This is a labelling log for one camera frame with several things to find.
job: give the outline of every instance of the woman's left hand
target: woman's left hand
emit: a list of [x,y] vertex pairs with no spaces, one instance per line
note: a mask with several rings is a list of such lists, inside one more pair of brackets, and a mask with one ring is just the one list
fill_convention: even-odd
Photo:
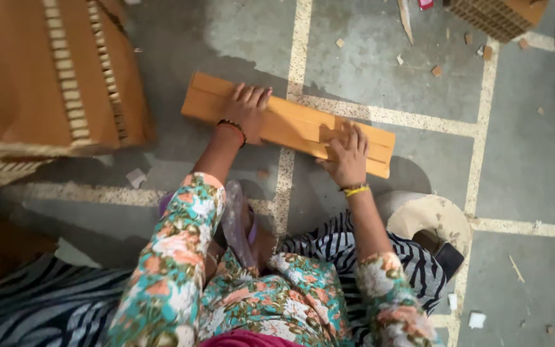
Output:
[[260,145],[263,127],[263,111],[267,107],[273,88],[246,86],[239,83],[226,106],[225,117],[238,123],[252,145]]

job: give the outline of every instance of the woman's hand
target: woman's hand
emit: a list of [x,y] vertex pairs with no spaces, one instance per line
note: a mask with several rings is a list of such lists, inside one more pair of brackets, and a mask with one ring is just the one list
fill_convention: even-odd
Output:
[[273,88],[246,86],[239,83],[226,106],[225,118],[238,123],[252,145],[260,145],[259,132],[263,126],[263,111]]
[[344,141],[332,138],[329,142],[337,161],[316,160],[341,188],[365,183],[365,166],[369,151],[367,136],[357,124],[347,122],[345,133],[347,138]]

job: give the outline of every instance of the pink scarf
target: pink scarf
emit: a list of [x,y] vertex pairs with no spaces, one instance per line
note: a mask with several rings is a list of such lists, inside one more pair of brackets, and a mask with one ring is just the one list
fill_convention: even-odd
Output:
[[281,337],[236,329],[205,340],[198,347],[303,347]]

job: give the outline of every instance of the red object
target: red object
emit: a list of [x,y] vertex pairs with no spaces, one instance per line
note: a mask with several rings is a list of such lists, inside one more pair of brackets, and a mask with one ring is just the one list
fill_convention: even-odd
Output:
[[434,5],[434,0],[419,0],[419,7],[422,10],[427,10]]

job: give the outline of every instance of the concrete floor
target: concrete floor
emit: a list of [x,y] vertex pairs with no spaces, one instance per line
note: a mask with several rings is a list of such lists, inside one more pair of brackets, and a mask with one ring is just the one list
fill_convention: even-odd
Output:
[[[350,114],[340,105],[359,107],[359,121],[396,133],[390,178],[369,177],[376,194],[436,193],[482,218],[473,224],[467,281],[449,286],[466,292],[464,310],[451,314],[444,302],[436,310],[445,341],[555,346],[555,332],[545,332],[547,324],[555,329],[555,237],[534,236],[555,236],[553,47],[520,51],[509,43],[497,61],[484,63],[475,55],[487,42],[484,33],[443,11],[440,1],[424,12],[410,4],[413,46],[395,1],[145,0],[130,7],[127,28],[143,50],[137,58],[158,142],[119,151],[112,164],[61,159],[43,167],[20,183],[20,196],[18,189],[0,190],[0,215],[63,236],[104,266],[134,266],[158,218],[156,197],[177,187],[210,134],[179,112],[191,73],[271,85],[283,98],[303,83],[304,96],[294,93],[294,101],[328,99],[337,105],[329,111],[344,115]],[[463,40],[468,30],[470,46]],[[535,33],[554,36],[555,0]],[[434,78],[429,70],[437,64],[444,73]],[[139,191],[125,177],[135,168],[147,174]],[[259,177],[259,169],[268,177]],[[230,178],[258,200],[267,214],[263,225],[287,218],[289,233],[311,230],[345,208],[312,158],[278,146],[247,146]],[[68,182],[75,185],[62,189]],[[537,220],[552,225],[537,229]],[[525,283],[517,281],[509,254]],[[484,329],[467,327],[471,310],[487,314]]]

